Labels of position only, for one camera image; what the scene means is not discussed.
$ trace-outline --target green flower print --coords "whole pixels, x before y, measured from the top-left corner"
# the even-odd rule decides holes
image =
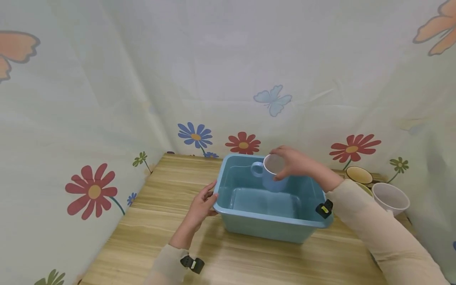
[[[406,171],[409,168],[409,166],[407,165],[408,163],[409,161],[403,161],[402,157],[389,160],[389,164],[395,166],[394,171],[396,171],[396,174],[387,183],[390,183],[394,178],[396,178],[396,176],[399,173],[404,173],[404,171]]]
[[[145,161],[146,158],[147,158],[147,155],[145,154],[145,151],[140,152],[140,156],[135,158],[135,161],[133,162],[133,166],[137,167],[139,164],[142,164],[144,162],[145,166],[147,167],[147,169],[149,169],[149,172],[152,174],[152,171],[150,171],[149,165]]]
[[[63,277],[65,277],[65,273],[58,274],[57,270],[53,270],[49,273],[47,278],[42,278],[35,282],[35,285],[62,285],[64,283]]]

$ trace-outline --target sleeve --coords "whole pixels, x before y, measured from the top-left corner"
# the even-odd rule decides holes
[[[185,249],[176,249],[167,244],[155,259],[144,285],[179,285],[184,280],[187,268],[181,259],[188,255]]]
[[[334,213],[364,242],[390,285],[448,285],[415,237],[369,194],[345,180],[326,194]]]

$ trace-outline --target mug handle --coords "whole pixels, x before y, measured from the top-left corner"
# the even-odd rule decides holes
[[[263,176],[263,173],[262,173],[262,172],[261,172],[261,173],[258,173],[258,172],[256,172],[256,171],[254,170],[255,167],[257,167],[257,166],[263,168],[263,163],[262,163],[262,162],[259,162],[259,161],[252,163],[252,165],[250,166],[250,172],[252,172],[252,175],[255,176],[255,177],[262,177],[262,176]]]

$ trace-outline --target black wrist strap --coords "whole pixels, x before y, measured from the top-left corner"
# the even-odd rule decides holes
[[[191,258],[190,255],[185,256],[181,259],[181,264],[186,267],[190,268],[191,271],[195,272],[196,274],[200,274],[202,268],[204,267],[204,261],[199,258]]]
[[[315,209],[317,213],[320,214],[324,219],[329,217],[332,213],[332,202],[330,200],[326,200],[324,203],[318,205]]]

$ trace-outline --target floral curtain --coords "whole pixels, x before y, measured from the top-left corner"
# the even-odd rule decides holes
[[[456,0],[1,10],[2,283],[77,284],[165,152],[284,144],[387,175],[456,283]]]

